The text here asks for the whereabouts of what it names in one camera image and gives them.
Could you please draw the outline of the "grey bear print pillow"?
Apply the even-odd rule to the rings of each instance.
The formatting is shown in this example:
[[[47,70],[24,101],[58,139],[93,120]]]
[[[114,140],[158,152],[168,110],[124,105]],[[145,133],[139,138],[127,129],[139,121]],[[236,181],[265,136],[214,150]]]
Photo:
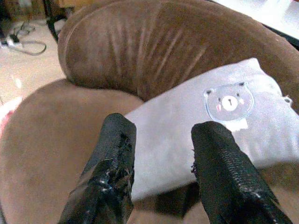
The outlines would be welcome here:
[[[137,128],[137,201],[195,180],[191,129],[216,121],[255,167],[299,161],[299,115],[255,58],[198,75],[126,115]]]

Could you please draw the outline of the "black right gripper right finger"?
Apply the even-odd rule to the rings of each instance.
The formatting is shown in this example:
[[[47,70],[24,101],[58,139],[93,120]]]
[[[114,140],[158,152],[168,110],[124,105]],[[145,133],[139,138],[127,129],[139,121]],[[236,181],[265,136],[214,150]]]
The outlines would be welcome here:
[[[195,124],[192,172],[210,224],[293,224],[230,130]]]

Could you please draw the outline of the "white table top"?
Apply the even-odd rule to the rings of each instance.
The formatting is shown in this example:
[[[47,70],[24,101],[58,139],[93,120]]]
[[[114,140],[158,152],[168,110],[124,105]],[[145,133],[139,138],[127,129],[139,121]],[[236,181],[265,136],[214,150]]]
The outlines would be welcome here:
[[[299,40],[299,0],[212,0]]]

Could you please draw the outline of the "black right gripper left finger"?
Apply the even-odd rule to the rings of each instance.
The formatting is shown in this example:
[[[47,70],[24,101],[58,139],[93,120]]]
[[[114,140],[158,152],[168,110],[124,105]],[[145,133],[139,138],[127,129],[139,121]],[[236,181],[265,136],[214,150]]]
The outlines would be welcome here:
[[[57,224],[127,224],[134,208],[136,126],[108,115],[99,140]]]

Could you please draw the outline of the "brown fabric sofa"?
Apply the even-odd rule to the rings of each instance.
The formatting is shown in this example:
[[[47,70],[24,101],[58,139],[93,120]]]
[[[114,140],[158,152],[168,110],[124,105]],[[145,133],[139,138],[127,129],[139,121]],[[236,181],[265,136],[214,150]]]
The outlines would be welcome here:
[[[126,118],[210,70],[257,59],[299,115],[299,51],[250,17],[205,0],[90,5],[67,20],[58,57],[66,79],[24,99],[0,138],[0,204],[7,224],[57,224],[104,119],[112,113]],[[255,168],[281,210],[299,224],[299,161]],[[210,223],[196,177],[131,201],[127,224]]]

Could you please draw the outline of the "white power strip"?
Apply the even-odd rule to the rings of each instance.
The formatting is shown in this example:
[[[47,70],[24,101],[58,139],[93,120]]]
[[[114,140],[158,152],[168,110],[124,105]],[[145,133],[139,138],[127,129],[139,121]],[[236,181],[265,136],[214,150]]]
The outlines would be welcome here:
[[[22,43],[18,39],[18,37],[14,34],[10,34],[6,37],[7,46],[12,47],[22,47]]]

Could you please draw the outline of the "black furniture leg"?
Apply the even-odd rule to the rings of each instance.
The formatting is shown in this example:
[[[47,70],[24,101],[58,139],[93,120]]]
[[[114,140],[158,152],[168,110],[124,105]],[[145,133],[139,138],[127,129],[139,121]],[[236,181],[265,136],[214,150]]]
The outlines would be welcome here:
[[[43,0],[43,3],[44,3],[45,15],[46,15],[46,24],[54,40],[56,41],[56,43],[58,43],[58,33],[55,30],[54,24],[59,20],[66,21],[67,16],[65,14],[54,15],[50,0]]]

